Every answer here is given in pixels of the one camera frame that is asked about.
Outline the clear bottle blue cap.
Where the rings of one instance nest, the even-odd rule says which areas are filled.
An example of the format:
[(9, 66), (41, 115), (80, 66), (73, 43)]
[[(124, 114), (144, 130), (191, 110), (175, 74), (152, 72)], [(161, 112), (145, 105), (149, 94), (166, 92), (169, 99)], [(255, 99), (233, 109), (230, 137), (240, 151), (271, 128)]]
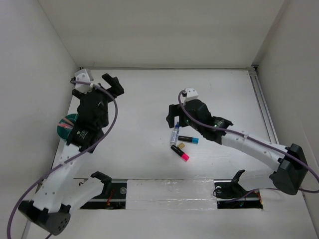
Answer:
[(179, 136), (179, 122), (177, 122), (172, 130), (170, 137), (170, 145), (176, 145)]

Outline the red slim highlighter pen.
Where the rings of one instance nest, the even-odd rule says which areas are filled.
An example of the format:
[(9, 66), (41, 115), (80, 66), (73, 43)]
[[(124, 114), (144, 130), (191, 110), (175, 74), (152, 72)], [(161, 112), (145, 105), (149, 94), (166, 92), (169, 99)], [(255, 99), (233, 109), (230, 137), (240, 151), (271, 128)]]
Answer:
[(61, 128), (69, 129), (69, 130), (71, 130), (73, 128), (72, 125), (64, 124), (64, 123), (60, 123), (60, 124), (58, 124), (58, 126)]

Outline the pink slim highlighter pen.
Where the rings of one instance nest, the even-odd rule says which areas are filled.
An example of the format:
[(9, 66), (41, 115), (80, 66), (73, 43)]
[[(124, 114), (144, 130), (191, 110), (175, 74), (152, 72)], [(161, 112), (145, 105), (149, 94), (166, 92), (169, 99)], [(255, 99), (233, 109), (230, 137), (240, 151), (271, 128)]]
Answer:
[(58, 125), (59, 126), (63, 126), (64, 125), (64, 126), (67, 126), (67, 127), (73, 127), (74, 126), (74, 124), (72, 122), (70, 122), (70, 121), (62, 121)]

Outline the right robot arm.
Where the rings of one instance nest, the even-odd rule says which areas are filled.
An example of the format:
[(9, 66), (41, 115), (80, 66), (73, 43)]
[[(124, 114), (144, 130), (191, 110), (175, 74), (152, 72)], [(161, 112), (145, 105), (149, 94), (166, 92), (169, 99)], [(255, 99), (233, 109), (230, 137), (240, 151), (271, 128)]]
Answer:
[(261, 184), (288, 195), (296, 195), (310, 170), (301, 146), (294, 143), (290, 146), (275, 144), (237, 131), (231, 121), (212, 116), (201, 100), (169, 105), (166, 121), (169, 128), (173, 128), (177, 121), (180, 127), (190, 126), (206, 140), (236, 149), (268, 166), (269, 172), (253, 174), (248, 183), (240, 178), (245, 170), (237, 171), (233, 181), (221, 189), (229, 199), (257, 190)]

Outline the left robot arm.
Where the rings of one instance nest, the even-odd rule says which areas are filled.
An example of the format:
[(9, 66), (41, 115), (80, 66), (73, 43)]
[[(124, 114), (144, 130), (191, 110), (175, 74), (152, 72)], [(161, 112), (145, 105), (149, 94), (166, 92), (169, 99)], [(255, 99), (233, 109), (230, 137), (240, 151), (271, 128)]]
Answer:
[(39, 182), (41, 187), (31, 200), (22, 200), (18, 210), (32, 223), (51, 236), (57, 236), (68, 225), (71, 214), (96, 196), (107, 197), (112, 192), (112, 179), (99, 171), (71, 192), (70, 188), (78, 170), (88, 154), (107, 136), (103, 128), (111, 131), (115, 122), (109, 122), (108, 104), (124, 94), (117, 77), (102, 75), (109, 84), (104, 88), (93, 81), (73, 80), (76, 88), (72, 95), (79, 99), (77, 118), (71, 127), (58, 165)]

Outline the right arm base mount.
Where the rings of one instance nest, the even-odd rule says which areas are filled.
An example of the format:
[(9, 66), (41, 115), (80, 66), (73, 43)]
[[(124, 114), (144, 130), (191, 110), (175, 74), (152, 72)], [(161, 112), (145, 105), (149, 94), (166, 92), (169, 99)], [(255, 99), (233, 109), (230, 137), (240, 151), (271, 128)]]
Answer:
[(212, 195), (217, 199), (218, 209), (263, 209), (259, 190), (248, 193), (239, 185), (244, 172), (239, 170), (232, 179), (214, 181)]

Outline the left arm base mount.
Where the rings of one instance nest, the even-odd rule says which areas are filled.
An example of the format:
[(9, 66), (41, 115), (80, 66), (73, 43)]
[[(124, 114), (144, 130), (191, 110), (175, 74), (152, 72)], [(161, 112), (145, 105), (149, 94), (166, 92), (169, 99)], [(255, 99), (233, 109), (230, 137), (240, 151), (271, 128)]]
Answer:
[(100, 195), (84, 204), (82, 210), (122, 210), (126, 208), (127, 179), (112, 179), (99, 171), (91, 175), (103, 184)]

